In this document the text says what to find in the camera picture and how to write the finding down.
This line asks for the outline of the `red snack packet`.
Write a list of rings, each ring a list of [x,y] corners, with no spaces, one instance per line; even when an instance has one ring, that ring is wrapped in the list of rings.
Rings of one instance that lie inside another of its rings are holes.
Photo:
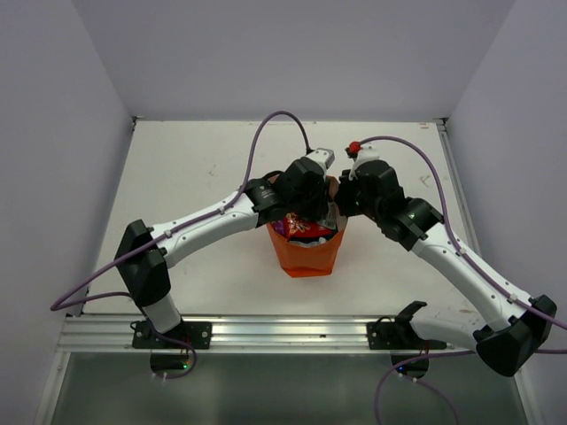
[[[288,213],[283,219],[271,223],[277,234],[291,239],[308,239],[331,236],[336,229],[329,228],[315,221],[303,220],[296,213]]]

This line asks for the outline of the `silver grey snack packet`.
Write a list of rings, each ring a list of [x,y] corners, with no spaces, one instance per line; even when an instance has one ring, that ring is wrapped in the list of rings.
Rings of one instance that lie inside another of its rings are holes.
[[[331,230],[336,230],[338,228],[336,208],[333,202],[328,203],[328,211],[324,218],[321,220],[321,225]]]

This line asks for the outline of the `orange paper bag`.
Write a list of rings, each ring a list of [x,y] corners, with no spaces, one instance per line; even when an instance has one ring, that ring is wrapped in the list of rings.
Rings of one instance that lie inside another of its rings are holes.
[[[335,177],[329,178],[328,203],[334,202],[334,196],[338,191],[338,180]],[[323,236],[328,242],[313,246],[304,247],[293,243],[280,236],[267,225],[267,230],[271,243],[275,249],[280,267],[292,278],[320,277],[332,274],[339,248],[346,232],[348,218],[341,215],[335,204],[337,225],[336,232],[331,236]]]

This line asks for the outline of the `light blue snack packet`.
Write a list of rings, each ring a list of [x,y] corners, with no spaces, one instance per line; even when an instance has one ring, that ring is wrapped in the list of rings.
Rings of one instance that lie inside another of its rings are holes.
[[[316,237],[316,238],[300,238],[297,240],[293,240],[292,242],[299,246],[313,247],[327,243],[328,240],[325,237]]]

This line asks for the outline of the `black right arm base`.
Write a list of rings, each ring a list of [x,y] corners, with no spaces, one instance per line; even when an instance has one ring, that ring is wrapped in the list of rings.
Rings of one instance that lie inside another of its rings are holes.
[[[366,324],[366,337],[370,350],[445,350],[447,344],[438,340],[422,339],[410,322],[426,302],[414,301],[396,316],[380,316]]]

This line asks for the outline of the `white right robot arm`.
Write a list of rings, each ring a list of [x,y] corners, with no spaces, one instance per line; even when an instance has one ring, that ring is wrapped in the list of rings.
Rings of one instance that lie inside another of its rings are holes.
[[[371,325],[388,347],[453,344],[511,377],[548,339],[555,302],[518,289],[451,236],[445,217],[426,200],[406,196],[395,170],[383,160],[343,171],[334,200],[346,216],[375,222],[386,238],[436,269],[474,307],[473,313],[463,313],[414,301],[390,320]]]

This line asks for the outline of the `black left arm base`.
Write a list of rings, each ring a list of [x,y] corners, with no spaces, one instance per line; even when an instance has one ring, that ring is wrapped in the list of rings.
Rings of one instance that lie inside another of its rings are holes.
[[[130,329],[133,331],[132,347],[135,349],[167,350],[181,349],[181,345],[168,342],[157,337],[146,320],[131,321]],[[213,324],[210,321],[182,320],[164,334],[165,338],[191,345],[196,350],[207,350],[213,335]]]

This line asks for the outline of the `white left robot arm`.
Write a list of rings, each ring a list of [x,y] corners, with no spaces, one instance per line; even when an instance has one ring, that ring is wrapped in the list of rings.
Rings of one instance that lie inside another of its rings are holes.
[[[328,211],[327,172],[333,154],[323,148],[294,160],[283,172],[247,181],[222,201],[179,220],[148,227],[131,222],[116,253],[117,269],[136,307],[167,348],[184,336],[182,316],[170,295],[170,268],[192,253],[236,233],[283,219],[289,213],[319,220]]]

